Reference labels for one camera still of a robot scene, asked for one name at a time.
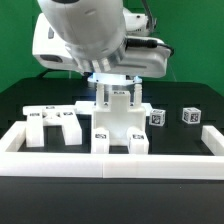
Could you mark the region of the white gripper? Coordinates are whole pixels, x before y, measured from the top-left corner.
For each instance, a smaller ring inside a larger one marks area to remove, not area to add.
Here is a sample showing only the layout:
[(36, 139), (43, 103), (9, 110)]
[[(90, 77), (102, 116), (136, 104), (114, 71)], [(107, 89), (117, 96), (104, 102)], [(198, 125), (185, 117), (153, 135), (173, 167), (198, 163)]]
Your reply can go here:
[[(82, 75), (113, 74), (160, 78), (174, 49), (149, 35), (144, 14), (62, 14), (38, 16), (32, 54), (44, 67)], [(97, 84), (96, 107), (104, 108), (104, 85)], [(142, 85), (134, 86), (134, 106), (142, 103)]]

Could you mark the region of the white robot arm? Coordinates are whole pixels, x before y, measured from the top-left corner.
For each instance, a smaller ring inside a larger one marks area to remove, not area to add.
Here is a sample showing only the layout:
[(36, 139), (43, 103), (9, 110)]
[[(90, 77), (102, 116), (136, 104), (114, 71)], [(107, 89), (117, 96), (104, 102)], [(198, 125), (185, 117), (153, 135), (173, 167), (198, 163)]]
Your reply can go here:
[(128, 86), (166, 75), (174, 49), (153, 38), (157, 21), (123, 0), (37, 0), (32, 54), (44, 67), (76, 71), (92, 83)]

